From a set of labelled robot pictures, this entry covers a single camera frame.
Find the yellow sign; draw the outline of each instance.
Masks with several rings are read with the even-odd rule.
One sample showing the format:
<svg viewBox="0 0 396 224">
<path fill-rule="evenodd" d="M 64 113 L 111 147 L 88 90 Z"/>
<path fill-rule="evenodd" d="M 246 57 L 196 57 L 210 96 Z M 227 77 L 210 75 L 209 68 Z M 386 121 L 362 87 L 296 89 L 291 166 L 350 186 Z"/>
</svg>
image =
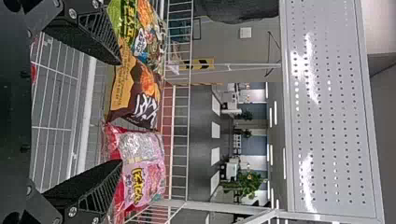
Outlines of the yellow sign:
<svg viewBox="0 0 396 224">
<path fill-rule="evenodd" d="M 209 70 L 215 69 L 215 59 L 193 59 L 191 63 L 191 70 Z M 188 71 L 190 69 L 190 60 L 185 60 L 180 63 L 179 71 Z"/>
</svg>

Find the snack package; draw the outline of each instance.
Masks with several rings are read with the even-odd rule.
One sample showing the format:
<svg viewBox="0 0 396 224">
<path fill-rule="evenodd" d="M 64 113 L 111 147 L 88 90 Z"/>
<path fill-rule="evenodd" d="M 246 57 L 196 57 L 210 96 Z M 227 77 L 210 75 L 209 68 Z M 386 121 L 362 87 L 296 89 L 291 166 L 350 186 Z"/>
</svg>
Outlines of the snack package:
<svg viewBox="0 0 396 224">
<path fill-rule="evenodd" d="M 122 118 L 153 130 L 163 89 L 165 22 L 149 0 L 112 0 L 107 12 L 119 39 L 122 66 L 109 71 L 106 121 Z"/>
<path fill-rule="evenodd" d="M 106 121 L 126 119 L 136 126 L 155 129 L 163 89 L 163 79 L 137 60 L 120 38 L 123 66 L 117 66 L 106 92 Z"/>
<path fill-rule="evenodd" d="M 118 37 L 152 71 L 163 75 L 166 23 L 149 0 L 112 0 L 107 12 Z"/>
<path fill-rule="evenodd" d="M 139 210 L 165 192 L 163 141 L 159 134 L 129 131 L 109 123 L 104 126 L 104 136 L 105 159 L 123 160 L 111 218 L 114 224 L 123 224 L 125 212 Z"/>
<path fill-rule="evenodd" d="M 126 210 L 148 205 L 157 194 L 165 192 L 163 161 L 141 161 L 125 165 L 124 198 Z"/>
</svg>

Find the potted plant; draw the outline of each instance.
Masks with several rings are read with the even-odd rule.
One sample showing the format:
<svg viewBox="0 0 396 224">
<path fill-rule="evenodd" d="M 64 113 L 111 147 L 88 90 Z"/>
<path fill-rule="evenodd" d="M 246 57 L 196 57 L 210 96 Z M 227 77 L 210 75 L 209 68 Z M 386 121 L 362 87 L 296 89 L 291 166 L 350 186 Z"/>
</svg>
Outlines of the potted plant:
<svg viewBox="0 0 396 224">
<path fill-rule="evenodd" d="M 242 191 L 242 198 L 254 199 L 256 197 L 255 191 L 259 189 L 262 183 L 265 183 L 265 179 L 261 175 L 255 172 L 245 172 L 239 173 L 236 181 L 221 182 L 221 185 L 224 191 L 240 190 Z"/>
<path fill-rule="evenodd" d="M 244 136 L 244 138 L 251 137 L 251 130 L 248 130 L 248 129 L 244 130 L 242 135 Z"/>
<path fill-rule="evenodd" d="M 250 111 L 245 110 L 242 114 L 237 115 L 236 119 L 253 120 L 253 114 Z"/>
<path fill-rule="evenodd" d="M 234 134 L 241 134 L 244 138 L 249 138 L 251 137 L 251 130 L 246 129 L 246 130 L 242 130 L 242 129 L 234 129 L 233 130 Z"/>
</svg>

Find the black fabric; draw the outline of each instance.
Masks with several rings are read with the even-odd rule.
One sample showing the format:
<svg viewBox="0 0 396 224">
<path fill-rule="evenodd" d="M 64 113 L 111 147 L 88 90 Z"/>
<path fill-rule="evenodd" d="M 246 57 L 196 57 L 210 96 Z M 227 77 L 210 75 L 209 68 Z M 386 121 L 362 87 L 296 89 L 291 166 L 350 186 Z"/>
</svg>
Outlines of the black fabric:
<svg viewBox="0 0 396 224">
<path fill-rule="evenodd" d="M 279 14 L 278 0 L 195 0 L 195 16 L 237 24 L 273 18 Z"/>
</svg>

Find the white pegboard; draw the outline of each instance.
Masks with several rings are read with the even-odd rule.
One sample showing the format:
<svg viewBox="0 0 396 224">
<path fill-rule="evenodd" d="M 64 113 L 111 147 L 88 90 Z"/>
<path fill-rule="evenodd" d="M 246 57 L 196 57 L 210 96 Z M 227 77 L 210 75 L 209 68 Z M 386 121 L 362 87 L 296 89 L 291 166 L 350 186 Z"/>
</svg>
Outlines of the white pegboard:
<svg viewBox="0 0 396 224">
<path fill-rule="evenodd" d="M 360 2 L 285 2 L 294 210 L 378 217 Z"/>
</svg>

